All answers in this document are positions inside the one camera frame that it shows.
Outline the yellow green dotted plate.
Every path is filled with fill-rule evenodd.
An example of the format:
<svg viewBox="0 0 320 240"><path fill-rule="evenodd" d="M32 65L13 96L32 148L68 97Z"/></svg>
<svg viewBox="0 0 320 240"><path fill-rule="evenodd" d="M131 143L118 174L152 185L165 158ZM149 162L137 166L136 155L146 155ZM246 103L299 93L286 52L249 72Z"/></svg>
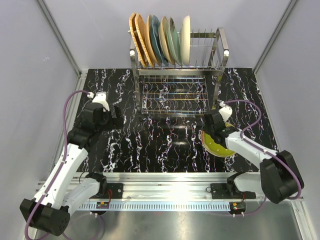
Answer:
<svg viewBox="0 0 320 240"><path fill-rule="evenodd" d="M202 131L204 131L204 142L209 147L211 151L216 153L219 158L227 158L234 156L236 154L235 151L227 149L219 144L217 144L209 134L205 133L205 126L203 126Z"/></svg>

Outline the cream bird painted plate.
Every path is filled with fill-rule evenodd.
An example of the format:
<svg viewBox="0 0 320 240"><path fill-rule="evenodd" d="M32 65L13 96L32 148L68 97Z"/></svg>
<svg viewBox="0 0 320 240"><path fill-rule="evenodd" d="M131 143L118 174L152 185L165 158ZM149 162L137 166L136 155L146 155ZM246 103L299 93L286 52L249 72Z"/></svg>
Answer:
<svg viewBox="0 0 320 240"><path fill-rule="evenodd" d="M150 66L155 67L156 64L159 65L159 61L157 60L157 57L155 55L155 52L153 50L152 46L152 41L151 41L151 25L152 25L152 15L149 14L146 19L146 24L145 24L145 44L146 44L146 49L148 56L150 58Z"/></svg>

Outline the cream yellow bird plate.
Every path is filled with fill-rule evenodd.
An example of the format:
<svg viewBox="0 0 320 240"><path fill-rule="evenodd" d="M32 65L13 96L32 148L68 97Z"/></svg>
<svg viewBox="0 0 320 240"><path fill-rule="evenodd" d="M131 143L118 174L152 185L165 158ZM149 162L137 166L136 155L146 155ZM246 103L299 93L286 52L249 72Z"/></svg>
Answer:
<svg viewBox="0 0 320 240"><path fill-rule="evenodd" d="M160 40L160 46L163 52L164 57L167 59L167 61L171 64L175 64L174 58L170 54L168 42L167 42L167 27L168 27L168 19L163 16L160 25L159 25L159 40Z"/></svg>

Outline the pale green bottom plate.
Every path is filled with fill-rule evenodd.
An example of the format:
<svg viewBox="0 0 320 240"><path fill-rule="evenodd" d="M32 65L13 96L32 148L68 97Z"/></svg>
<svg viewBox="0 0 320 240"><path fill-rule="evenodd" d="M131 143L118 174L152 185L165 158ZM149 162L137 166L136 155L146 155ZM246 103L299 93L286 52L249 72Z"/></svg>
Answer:
<svg viewBox="0 0 320 240"><path fill-rule="evenodd" d="M175 63L180 66L182 64L181 46L175 22L172 17L169 18L166 33L170 55L173 57Z"/></svg>

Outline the woven bamboo tray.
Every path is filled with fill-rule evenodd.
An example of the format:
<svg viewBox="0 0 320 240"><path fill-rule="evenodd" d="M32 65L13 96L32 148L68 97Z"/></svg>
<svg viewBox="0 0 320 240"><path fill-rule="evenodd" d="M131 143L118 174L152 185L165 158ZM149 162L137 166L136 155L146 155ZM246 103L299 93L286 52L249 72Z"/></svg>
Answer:
<svg viewBox="0 0 320 240"><path fill-rule="evenodd" d="M134 46L136 48L137 54L138 54L139 61L141 62L143 67L147 67L148 61L145 56L141 42L139 40L138 30L136 28L136 23L135 23L136 15L137 14L135 12L133 12L129 17L129 30L130 30L130 34L131 34L132 40L134 42Z"/></svg>
<svg viewBox="0 0 320 240"><path fill-rule="evenodd" d="M137 13L134 18L135 28L138 36L138 45L140 47L140 53L141 53L141 64L146 67L154 67L154 62L152 61L147 44L146 44L146 25L143 20L143 17L140 13Z"/></svg>

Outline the teal scalloped plate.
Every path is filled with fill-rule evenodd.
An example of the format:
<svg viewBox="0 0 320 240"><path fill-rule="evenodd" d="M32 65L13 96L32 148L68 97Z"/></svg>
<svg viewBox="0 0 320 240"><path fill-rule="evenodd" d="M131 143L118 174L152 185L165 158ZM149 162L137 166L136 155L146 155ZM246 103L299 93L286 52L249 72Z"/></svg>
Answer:
<svg viewBox="0 0 320 240"><path fill-rule="evenodd" d="M151 21L151 29L152 29L152 35L151 35L151 41L152 41L152 47L156 56L156 59L159 62L159 65L168 66L169 62L164 56L164 53L162 51L161 43L160 43L160 37L159 37L159 27L160 27L160 21L159 19L153 15L152 21Z"/></svg>

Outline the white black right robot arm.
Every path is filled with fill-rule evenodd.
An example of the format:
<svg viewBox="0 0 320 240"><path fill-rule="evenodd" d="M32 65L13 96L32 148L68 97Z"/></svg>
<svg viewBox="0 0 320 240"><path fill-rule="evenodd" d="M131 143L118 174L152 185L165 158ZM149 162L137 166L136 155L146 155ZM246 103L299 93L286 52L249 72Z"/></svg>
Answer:
<svg viewBox="0 0 320 240"><path fill-rule="evenodd" d="M201 133L202 145L216 157L238 154L259 170L258 175L238 172L226 181L226 192L233 199L244 193L263 194L272 203L297 199L304 182L293 155L286 150L278 152L245 137L244 131L227 123L230 107L206 112Z"/></svg>

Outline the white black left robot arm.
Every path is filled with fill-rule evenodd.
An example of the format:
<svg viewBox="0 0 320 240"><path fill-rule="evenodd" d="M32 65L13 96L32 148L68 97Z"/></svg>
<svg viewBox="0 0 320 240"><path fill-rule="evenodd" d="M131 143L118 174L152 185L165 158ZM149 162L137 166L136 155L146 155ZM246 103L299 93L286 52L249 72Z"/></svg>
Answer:
<svg viewBox="0 0 320 240"><path fill-rule="evenodd" d="M101 103L90 103L83 111L82 121L67 134L67 143L60 159L42 188L32 199L23 199L19 209L26 221L24 235L29 239L29 227L60 236L66 230L73 213L89 198L111 196L107 179L102 173L90 172L72 191L67 189L80 164L97 144L101 133L122 129L123 115L114 106L115 116Z"/></svg>

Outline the stainless steel dish rack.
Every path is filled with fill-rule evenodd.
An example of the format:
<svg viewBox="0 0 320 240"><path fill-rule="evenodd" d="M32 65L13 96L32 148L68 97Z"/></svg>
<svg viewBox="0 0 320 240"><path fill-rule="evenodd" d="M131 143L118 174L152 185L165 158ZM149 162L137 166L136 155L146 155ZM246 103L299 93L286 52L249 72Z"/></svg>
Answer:
<svg viewBox="0 0 320 240"><path fill-rule="evenodd" d="M141 117L192 118L217 106L220 84L230 55L226 32L192 31L188 65L143 67L130 45L136 109Z"/></svg>

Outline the pink rimmed plate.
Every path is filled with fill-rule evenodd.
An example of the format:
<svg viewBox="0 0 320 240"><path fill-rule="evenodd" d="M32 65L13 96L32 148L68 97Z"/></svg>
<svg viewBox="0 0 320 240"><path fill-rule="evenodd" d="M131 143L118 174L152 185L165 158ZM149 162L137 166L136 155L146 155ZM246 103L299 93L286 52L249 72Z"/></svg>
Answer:
<svg viewBox="0 0 320 240"><path fill-rule="evenodd" d="M199 131L199 135L200 135L199 138L201 140L202 146L206 150L206 152L208 152L209 154L211 154L215 157L218 157L218 155L215 152L213 152L212 150L210 150L209 147L205 144L205 133L203 130Z"/></svg>

